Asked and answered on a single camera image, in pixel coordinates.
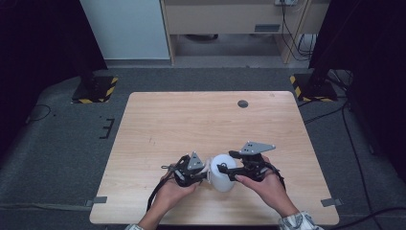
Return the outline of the white cabinet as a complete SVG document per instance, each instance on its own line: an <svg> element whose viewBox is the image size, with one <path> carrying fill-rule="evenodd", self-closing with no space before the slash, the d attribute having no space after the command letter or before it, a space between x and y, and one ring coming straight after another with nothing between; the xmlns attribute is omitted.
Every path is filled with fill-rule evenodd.
<svg viewBox="0 0 406 230"><path fill-rule="evenodd" d="M79 1L105 59L169 59L160 0Z"/></svg>

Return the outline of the black yellow-striped stand base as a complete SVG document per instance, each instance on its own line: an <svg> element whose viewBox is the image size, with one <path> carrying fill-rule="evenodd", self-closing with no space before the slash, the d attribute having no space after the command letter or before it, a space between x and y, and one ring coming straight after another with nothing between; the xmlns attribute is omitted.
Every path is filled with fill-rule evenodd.
<svg viewBox="0 0 406 230"><path fill-rule="evenodd" d="M338 99L330 82L315 82L311 74L294 74L289 79L300 102L334 102Z"/></svg>
<svg viewBox="0 0 406 230"><path fill-rule="evenodd" d="M116 77L94 77L90 81L82 80L73 97L73 104L106 103L117 84Z"/></svg>

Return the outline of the light wooden desk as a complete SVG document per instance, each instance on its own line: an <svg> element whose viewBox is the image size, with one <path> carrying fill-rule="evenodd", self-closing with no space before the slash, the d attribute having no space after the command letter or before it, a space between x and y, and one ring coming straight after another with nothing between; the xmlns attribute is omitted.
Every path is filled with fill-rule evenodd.
<svg viewBox="0 0 406 230"><path fill-rule="evenodd" d="M289 62L301 35L319 33L331 0L298 0L292 7L274 1L160 0L170 59L179 35L271 34Z"/></svg>

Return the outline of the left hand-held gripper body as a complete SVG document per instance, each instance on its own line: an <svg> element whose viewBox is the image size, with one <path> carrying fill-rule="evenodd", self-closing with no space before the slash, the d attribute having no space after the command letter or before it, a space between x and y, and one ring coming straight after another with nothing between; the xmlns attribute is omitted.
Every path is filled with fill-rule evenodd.
<svg viewBox="0 0 406 230"><path fill-rule="evenodd" d="M205 167L205 164L201 161L195 151L191 155L184 155L180 160L175 164L174 178L176 183L180 187L189 187L192 185L192 178L196 175L201 174Z"/></svg>

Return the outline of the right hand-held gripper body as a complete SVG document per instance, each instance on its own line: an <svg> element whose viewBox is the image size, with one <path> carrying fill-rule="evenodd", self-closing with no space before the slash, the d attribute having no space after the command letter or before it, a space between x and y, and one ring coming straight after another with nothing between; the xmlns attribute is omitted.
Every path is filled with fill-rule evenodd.
<svg viewBox="0 0 406 230"><path fill-rule="evenodd" d="M267 170L273 172L276 168L263 159L262 153L274 150L275 148L275 145L248 141L241 150L237 152L237 159L240 159L243 164L243 175L252 180L261 182Z"/></svg>

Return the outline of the person's left hand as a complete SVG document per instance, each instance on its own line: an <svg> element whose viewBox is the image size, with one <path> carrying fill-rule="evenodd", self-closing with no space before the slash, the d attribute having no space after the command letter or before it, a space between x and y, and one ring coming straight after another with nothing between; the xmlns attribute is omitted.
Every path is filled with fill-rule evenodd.
<svg viewBox="0 0 406 230"><path fill-rule="evenodd" d="M161 180L165 181L165 183L157 192L152 206L165 206L168 207L169 210L175 207L183 198L195 192L200 185L199 183L194 183L189 187L180 187L169 172L164 174Z"/></svg>

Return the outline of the patterned right sleeve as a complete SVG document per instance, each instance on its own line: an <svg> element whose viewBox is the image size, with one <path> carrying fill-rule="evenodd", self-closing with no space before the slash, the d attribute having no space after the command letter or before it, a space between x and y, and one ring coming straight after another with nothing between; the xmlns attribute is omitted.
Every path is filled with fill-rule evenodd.
<svg viewBox="0 0 406 230"><path fill-rule="evenodd" d="M321 226L317 225L312 216L306 212L288 216L286 218L279 219L279 230L325 230Z"/></svg>

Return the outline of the person's right hand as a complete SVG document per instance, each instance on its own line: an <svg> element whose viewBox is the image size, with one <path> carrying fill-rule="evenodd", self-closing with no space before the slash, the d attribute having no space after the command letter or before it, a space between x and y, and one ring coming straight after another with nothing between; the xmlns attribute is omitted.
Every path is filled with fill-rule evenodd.
<svg viewBox="0 0 406 230"><path fill-rule="evenodd" d="M259 197L278 213L288 207L289 198L278 177L272 170L267 169L261 182L244 175L236 175L235 179L242 185L256 192Z"/></svg>

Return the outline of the grey tape strip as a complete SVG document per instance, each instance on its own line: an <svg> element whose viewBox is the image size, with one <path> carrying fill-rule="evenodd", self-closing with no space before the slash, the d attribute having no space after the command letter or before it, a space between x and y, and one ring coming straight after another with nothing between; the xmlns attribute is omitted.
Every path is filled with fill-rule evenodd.
<svg viewBox="0 0 406 230"><path fill-rule="evenodd" d="M343 205L343 201L340 198L327 198L327 199L322 199L321 203L324 207L328 206L341 206Z"/></svg>
<svg viewBox="0 0 406 230"><path fill-rule="evenodd" d="M93 199L87 199L84 202L85 207L93 207L94 204L106 203L107 196L95 196Z"/></svg>

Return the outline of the white plastic bottle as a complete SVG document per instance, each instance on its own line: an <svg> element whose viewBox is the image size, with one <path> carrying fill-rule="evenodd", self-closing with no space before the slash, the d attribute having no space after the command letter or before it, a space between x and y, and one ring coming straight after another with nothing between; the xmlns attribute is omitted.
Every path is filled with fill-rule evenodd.
<svg viewBox="0 0 406 230"><path fill-rule="evenodd" d="M218 169L218 165L225 166L227 169L233 169L237 163L233 157L227 154L219 154L211 159L210 169L208 172L208 180L210 184L219 192L229 192L235 185L226 173L222 173Z"/></svg>

